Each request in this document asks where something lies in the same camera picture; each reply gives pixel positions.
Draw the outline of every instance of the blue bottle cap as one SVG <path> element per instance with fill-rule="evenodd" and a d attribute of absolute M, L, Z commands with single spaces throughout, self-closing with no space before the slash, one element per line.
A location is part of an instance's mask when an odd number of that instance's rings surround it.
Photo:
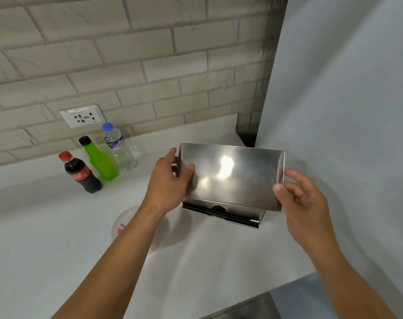
<path fill-rule="evenodd" d="M 113 130 L 113 124 L 111 124 L 110 122 L 107 122 L 107 123 L 103 124 L 103 131 L 104 132 L 110 132 L 111 130 Z"/>

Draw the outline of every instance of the red bottle cap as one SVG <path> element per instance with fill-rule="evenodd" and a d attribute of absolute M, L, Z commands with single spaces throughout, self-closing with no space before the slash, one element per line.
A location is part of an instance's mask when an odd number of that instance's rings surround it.
<path fill-rule="evenodd" d="M 72 160 L 72 158 L 73 158 L 73 156 L 71 155 L 71 153 L 68 152 L 68 151 L 63 151 L 63 152 L 61 152 L 61 153 L 58 155 L 58 157 L 59 157 L 60 160 L 63 161 L 63 162 L 70 161 L 70 160 Z"/>

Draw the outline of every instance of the finger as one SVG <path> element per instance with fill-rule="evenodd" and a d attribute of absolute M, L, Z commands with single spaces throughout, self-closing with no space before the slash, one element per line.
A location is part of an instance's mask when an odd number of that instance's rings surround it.
<path fill-rule="evenodd" d="M 292 178 L 294 181 L 300 183 L 300 186 L 305 192 L 318 190 L 317 186 L 310 178 L 304 176 L 303 174 L 300 174 L 297 171 L 285 170 L 284 174 Z"/>
<path fill-rule="evenodd" d="M 285 209 L 291 209 L 292 207 L 295 207 L 297 205 L 294 200 L 294 195 L 289 192 L 289 190 L 287 190 L 286 187 L 284 187 L 282 184 L 275 184 L 273 186 L 273 190 L 275 196 Z"/>
<path fill-rule="evenodd" d="M 300 184 L 297 184 L 295 182 L 286 181 L 284 183 L 284 187 L 286 187 L 287 190 L 289 190 L 296 197 L 302 197 L 305 194 Z"/>
<path fill-rule="evenodd" d="M 194 173 L 194 165 L 188 165 L 185 167 L 183 173 L 179 176 L 179 179 L 182 179 L 186 184 L 190 181 L 191 177 Z"/>
<path fill-rule="evenodd" d="M 165 158 L 163 160 L 172 164 L 173 161 L 175 160 L 175 153 L 176 153 L 176 148 L 172 148 L 171 150 L 169 150 L 169 153 L 165 156 Z"/>

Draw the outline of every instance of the bottle label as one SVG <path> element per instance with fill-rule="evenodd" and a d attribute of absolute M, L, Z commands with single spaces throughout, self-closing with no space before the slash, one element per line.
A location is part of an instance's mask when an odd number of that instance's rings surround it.
<path fill-rule="evenodd" d="M 122 145 L 124 145 L 123 135 L 116 141 L 106 142 L 108 147 L 112 150 L 119 150 Z"/>
<path fill-rule="evenodd" d="M 91 174 L 91 169 L 88 168 L 87 166 L 85 166 L 85 168 L 83 168 L 81 171 L 79 171 L 78 173 L 75 173 L 75 174 L 71 174 L 71 176 L 76 181 L 82 181 L 82 180 L 86 179 L 87 177 L 89 177 L 90 174 Z"/>

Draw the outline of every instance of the white brick wall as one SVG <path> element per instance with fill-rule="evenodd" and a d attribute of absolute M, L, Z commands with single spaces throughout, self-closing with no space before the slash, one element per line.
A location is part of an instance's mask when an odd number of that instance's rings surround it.
<path fill-rule="evenodd" d="M 0 0 L 0 165 L 102 142 L 59 114 L 91 104 L 127 136 L 258 123 L 283 18 L 282 0 Z"/>

